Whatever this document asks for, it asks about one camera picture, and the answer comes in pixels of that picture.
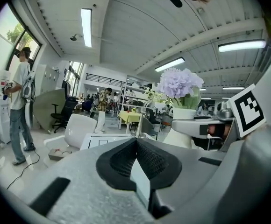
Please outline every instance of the shelf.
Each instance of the shelf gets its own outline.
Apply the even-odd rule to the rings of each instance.
[[[130,95],[126,95],[125,97],[134,98],[134,99],[141,99],[141,100],[146,100],[146,101],[148,101],[147,99],[138,98],[138,97],[130,96]]]
[[[137,108],[147,108],[145,106],[138,106],[138,105],[127,105],[127,104],[120,104],[120,105],[124,105],[124,106],[132,106],[132,107],[137,107]]]
[[[143,89],[140,89],[140,88],[136,88],[136,87],[133,87],[133,86],[129,86],[129,85],[126,85],[125,89],[132,90],[132,91],[137,91],[137,92],[141,92],[141,93],[145,93],[146,92],[146,90],[143,90]]]

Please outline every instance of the flower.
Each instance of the flower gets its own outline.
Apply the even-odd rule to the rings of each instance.
[[[187,94],[193,96],[193,88],[201,88],[203,83],[203,79],[196,73],[191,73],[189,69],[181,71],[169,68],[162,73],[160,83],[157,84],[157,91],[169,98],[181,98]]]

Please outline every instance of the table with yellow tablecloth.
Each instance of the table with yellow tablecloth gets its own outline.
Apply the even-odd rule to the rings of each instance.
[[[119,129],[121,129],[122,121],[125,122],[126,126],[126,133],[129,133],[129,126],[131,123],[139,122],[140,114],[135,112],[127,112],[127,111],[120,111],[118,117],[120,118],[119,122]]]

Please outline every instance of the yellow tablecloth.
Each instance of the yellow tablecloth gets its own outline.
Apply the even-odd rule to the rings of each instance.
[[[140,114],[134,112],[120,111],[118,117],[125,121],[125,123],[139,122]]]

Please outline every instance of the person in plaid shirt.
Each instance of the person in plaid shirt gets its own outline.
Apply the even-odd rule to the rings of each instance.
[[[112,93],[112,91],[113,91],[112,88],[107,88],[99,93],[99,104],[97,107],[99,114],[95,133],[102,133],[104,131],[102,128],[106,121],[106,109],[109,104],[107,101],[107,95]]]

